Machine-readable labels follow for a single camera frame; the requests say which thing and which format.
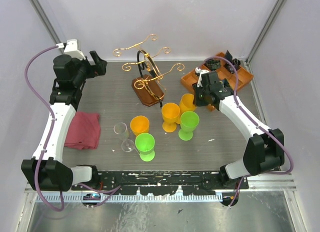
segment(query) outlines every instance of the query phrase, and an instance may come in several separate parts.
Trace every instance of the wooden table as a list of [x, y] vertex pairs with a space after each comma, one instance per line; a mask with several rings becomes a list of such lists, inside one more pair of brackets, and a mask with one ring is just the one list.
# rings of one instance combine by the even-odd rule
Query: wooden table
[[[162, 73], [168, 71], [175, 62], [157, 62]], [[163, 103], [179, 103], [187, 89], [180, 78], [201, 64], [199, 61], [185, 61], [185, 70], [172, 71], [162, 84], [167, 88]], [[79, 111], [100, 113], [101, 136], [96, 150], [76, 150], [65, 148], [63, 163], [67, 166], [92, 164], [98, 170], [219, 170], [222, 165], [241, 158], [246, 142], [235, 125], [221, 112], [210, 112], [206, 107], [198, 107], [196, 112], [200, 123], [190, 141], [178, 137], [178, 128], [173, 133], [162, 129], [162, 114], [159, 104], [152, 107], [142, 105], [134, 93], [131, 82], [138, 77], [137, 66], [130, 72], [121, 69], [121, 62], [110, 62], [105, 76], [88, 79], [83, 90]], [[238, 92], [241, 101], [258, 115], [250, 85]], [[137, 115], [144, 115], [150, 121], [150, 134], [155, 137], [155, 158], [144, 162], [136, 152], [125, 153], [121, 141], [117, 140], [113, 127], [118, 122], [130, 126]]]

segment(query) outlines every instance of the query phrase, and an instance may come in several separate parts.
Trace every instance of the white wall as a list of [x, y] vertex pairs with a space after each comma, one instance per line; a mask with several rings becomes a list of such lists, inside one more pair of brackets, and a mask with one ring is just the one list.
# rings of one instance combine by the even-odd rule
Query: white wall
[[320, 0], [287, 0], [251, 67], [266, 118], [284, 132], [307, 224], [319, 231]]
[[[27, 88], [28, 60], [53, 45], [29, 0], [0, 0], [0, 230], [11, 232], [18, 222], [26, 179], [20, 169], [41, 138], [48, 112]], [[54, 79], [53, 58], [40, 57], [30, 68], [30, 81], [49, 100]]]
[[203, 59], [227, 49], [246, 58], [276, 0], [40, 0], [61, 39], [78, 38], [85, 54], [112, 55], [156, 33], [155, 47], [170, 46], [164, 60]]

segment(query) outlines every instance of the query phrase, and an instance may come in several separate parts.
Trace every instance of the pink towel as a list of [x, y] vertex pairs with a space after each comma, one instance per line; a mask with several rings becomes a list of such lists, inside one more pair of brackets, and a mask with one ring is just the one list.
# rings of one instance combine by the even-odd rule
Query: pink towel
[[99, 113], [76, 112], [64, 145], [69, 148], [96, 149], [101, 133], [99, 117]]

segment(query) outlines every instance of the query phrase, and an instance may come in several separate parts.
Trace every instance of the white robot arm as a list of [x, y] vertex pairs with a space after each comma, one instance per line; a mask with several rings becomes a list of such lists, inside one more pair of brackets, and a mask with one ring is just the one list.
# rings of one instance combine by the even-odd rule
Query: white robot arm
[[[193, 103], [196, 106], [213, 105], [235, 124], [247, 142], [243, 158], [220, 168], [222, 182], [246, 175], [257, 175], [283, 165], [284, 151], [258, 127], [269, 131], [283, 144], [282, 132], [279, 129], [271, 130], [260, 122], [238, 96], [236, 96], [236, 103], [234, 91], [228, 82], [219, 79], [216, 71], [196, 69], [195, 72], [199, 80], [192, 86]], [[240, 107], [258, 126], [243, 113]]]
[[[107, 62], [99, 58], [95, 51], [90, 54], [94, 60], [91, 65], [80, 50], [77, 39], [68, 40], [65, 44], [58, 44], [64, 48], [64, 54], [53, 60], [53, 69], [56, 79], [50, 95], [50, 108], [55, 122], [50, 135], [46, 151], [41, 161], [41, 176], [39, 186], [46, 191], [68, 191], [72, 185], [80, 182], [99, 182], [98, 171], [95, 166], [76, 166], [68, 168], [63, 165], [63, 149], [67, 132], [78, 108], [82, 90], [87, 78], [93, 78], [106, 73]], [[42, 139], [33, 153], [32, 159], [24, 160], [21, 169], [28, 182], [35, 189], [34, 172], [36, 163], [43, 151], [52, 123], [49, 114]]]

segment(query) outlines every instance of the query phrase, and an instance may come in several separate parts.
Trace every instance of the orange tray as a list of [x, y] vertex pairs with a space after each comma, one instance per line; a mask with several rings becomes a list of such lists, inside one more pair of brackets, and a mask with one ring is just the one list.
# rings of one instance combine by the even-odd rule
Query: orange tray
[[[225, 57], [225, 54], [218, 53], [216, 56]], [[236, 85], [236, 75], [232, 74], [224, 67], [224, 65], [226, 64], [224, 60], [220, 60], [220, 63], [221, 63], [221, 67], [216, 70], [219, 78], [221, 80], [226, 78], [230, 86], [232, 87], [232, 89], [234, 89]], [[207, 68], [205, 65], [201, 65], [200, 68], [209, 70], [209, 68]], [[245, 85], [247, 85], [252, 80], [252, 78], [254, 78], [254, 76], [250, 72], [248, 72], [246, 69], [244, 69], [242, 66], [240, 66], [240, 68], [237, 70], [237, 73], [239, 78], [237, 90], [239, 91]], [[198, 76], [196, 75], [196, 72], [194, 69], [181, 78], [181, 83], [189, 90], [189, 92], [193, 94], [194, 94], [194, 90], [192, 88], [192, 84], [197, 82], [198, 82]], [[212, 105], [208, 105], [207, 108], [210, 111], [213, 111], [215, 109], [215, 107]]]

